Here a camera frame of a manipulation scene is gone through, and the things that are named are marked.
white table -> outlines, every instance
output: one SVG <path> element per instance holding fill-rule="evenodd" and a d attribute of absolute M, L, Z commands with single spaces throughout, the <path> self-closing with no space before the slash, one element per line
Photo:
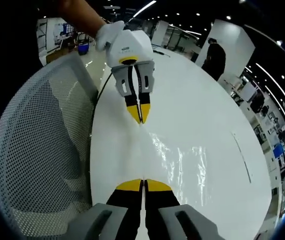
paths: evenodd
<path fill-rule="evenodd" d="M 170 57 L 154 54 L 146 124 L 127 112 L 113 77 L 101 95 L 91 141 L 93 204 L 105 203 L 122 182 L 149 178 L 171 186 L 181 204 L 217 224 L 226 240 L 252 240 L 272 198 L 255 133 L 214 79 L 184 56 L 162 51 Z"/>

black cable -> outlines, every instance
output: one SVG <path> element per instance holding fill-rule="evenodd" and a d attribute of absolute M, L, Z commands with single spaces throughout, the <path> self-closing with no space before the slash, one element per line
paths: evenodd
<path fill-rule="evenodd" d="M 98 95 L 98 97 L 97 97 L 97 104 L 98 104 L 98 101 L 99 101 L 99 99 L 101 98 L 101 95 L 102 95 L 102 93 L 103 93 L 103 91 L 104 91 L 104 89 L 105 89 L 105 87 L 106 87 L 106 85 L 107 85 L 109 79 L 111 78 L 112 74 L 113 74 L 113 73 L 111 72 L 110 75 L 108 76 L 107 80 L 105 81 L 104 85 L 102 86 L 102 89 L 101 89 L 101 91 L 100 91 L 100 93 L 99 93 L 99 95 Z"/>

white glove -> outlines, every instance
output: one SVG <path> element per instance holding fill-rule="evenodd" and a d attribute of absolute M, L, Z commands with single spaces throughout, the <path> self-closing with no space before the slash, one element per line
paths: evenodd
<path fill-rule="evenodd" d="M 125 23 L 123 21 L 116 21 L 111 24 L 102 26 L 96 35 L 96 49 L 102 52 L 107 45 L 112 44 L 117 35 L 124 29 Z"/>

white pillar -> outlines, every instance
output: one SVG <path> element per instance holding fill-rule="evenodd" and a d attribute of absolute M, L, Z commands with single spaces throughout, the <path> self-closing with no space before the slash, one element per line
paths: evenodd
<path fill-rule="evenodd" d="M 226 53 L 224 73 L 239 77 L 255 50 L 255 46 L 245 30 L 238 25 L 216 19 L 196 60 L 196 64 L 200 67 L 207 57 L 209 38 L 216 39 Z"/>
<path fill-rule="evenodd" d="M 162 46 L 164 36 L 166 34 L 169 23 L 165 21 L 159 21 L 157 23 L 156 29 L 153 32 L 151 44 L 156 46 Z"/>

glossy white surface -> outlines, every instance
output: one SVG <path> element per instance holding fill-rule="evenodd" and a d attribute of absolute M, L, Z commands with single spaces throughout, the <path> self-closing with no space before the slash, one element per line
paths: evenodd
<path fill-rule="evenodd" d="M 179 54 L 162 51 L 171 57 L 154 53 L 146 124 L 138 125 L 127 112 L 113 77 L 101 95 L 91 141 L 93 203 L 105 203 L 122 182 L 150 178 L 171 186 L 181 204 L 217 224 L 226 240 L 252 240 L 272 197 L 254 131 L 206 72 Z"/>

